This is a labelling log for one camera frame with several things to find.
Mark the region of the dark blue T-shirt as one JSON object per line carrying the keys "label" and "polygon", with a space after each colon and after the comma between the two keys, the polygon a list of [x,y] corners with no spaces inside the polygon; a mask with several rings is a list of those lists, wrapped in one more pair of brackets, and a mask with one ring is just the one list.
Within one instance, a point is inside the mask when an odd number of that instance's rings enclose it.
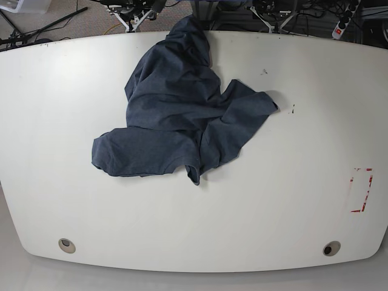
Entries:
{"label": "dark blue T-shirt", "polygon": [[121,177],[183,166],[198,185],[203,173],[235,159],[278,106],[236,79],[221,90],[210,63],[200,22],[182,18],[138,62],[125,86],[126,126],[94,140],[92,164]]}

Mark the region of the red tape rectangle marking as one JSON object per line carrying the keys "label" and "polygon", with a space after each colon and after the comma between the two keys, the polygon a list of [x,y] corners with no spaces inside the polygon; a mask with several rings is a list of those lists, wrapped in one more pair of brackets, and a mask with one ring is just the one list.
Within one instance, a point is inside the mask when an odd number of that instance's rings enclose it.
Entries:
{"label": "red tape rectangle marking", "polygon": [[350,212],[362,213],[366,209],[373,181],[373,168],[354,168],[350,180]]}

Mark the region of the white power strip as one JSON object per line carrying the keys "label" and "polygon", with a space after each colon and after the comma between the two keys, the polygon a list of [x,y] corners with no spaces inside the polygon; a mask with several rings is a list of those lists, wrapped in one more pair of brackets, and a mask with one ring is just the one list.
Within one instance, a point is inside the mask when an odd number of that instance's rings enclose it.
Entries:
{"label": "white power strip", "polygon": [[349,1],[345,11],[339,17],[339,21],[332,32],[332,38],[334,40],[340,40],[343,33],[346,31],[347,26],[349,25],[352,18],[355,16],[355,13],[360,6],[360,0],[351,0]]}

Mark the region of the aluminium frame column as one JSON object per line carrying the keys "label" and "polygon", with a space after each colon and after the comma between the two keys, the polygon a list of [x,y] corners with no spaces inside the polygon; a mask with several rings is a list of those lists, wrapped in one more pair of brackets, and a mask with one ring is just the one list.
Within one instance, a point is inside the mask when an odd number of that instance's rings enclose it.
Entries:
{"label": "aluminium frame column", "polygon": [[204,30],[210,30],[215,22],[219,1],[192,1],[192,14],[200,21]]}

